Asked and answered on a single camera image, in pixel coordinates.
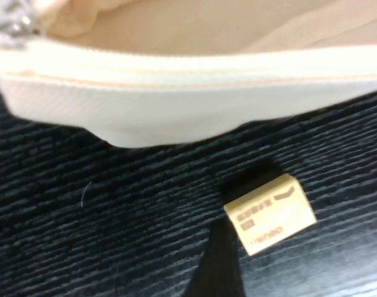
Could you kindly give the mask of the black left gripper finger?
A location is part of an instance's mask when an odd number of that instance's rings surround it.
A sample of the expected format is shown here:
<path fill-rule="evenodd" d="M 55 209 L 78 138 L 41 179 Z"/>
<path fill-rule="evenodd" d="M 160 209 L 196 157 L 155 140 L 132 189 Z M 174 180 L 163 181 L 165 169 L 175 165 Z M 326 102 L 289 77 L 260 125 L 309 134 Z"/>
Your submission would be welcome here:
<path fill-rule="evenodd" d="M 229 219 L 221 218 L 212 224 L 207 248 L 188 284 L 187 295 L 245 296 L 237 235 Z"/>

